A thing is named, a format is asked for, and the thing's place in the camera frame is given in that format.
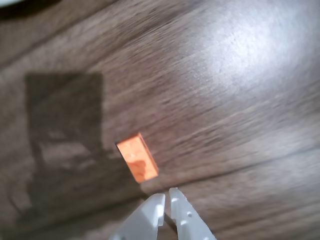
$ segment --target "wood grain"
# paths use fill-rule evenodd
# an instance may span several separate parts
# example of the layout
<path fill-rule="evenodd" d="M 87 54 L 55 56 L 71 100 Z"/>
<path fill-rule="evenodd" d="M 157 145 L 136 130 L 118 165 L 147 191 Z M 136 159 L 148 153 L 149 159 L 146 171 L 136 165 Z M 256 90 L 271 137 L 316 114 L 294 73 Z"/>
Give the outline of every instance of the wood grain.
<path fill-rule="evenodd" d="M 0 9 L 0 66 L 45 44 L 114 0 L 29 0 Z"/>
<path fill-rule="evenodd" d="M 219 240 L 318 239 L 319 2 L 110 3 L 0 71 L 4 239 L 105 239 L 169 187 Z M 141 185 L 115 148 L 137 132 L 159 166 Z"/>

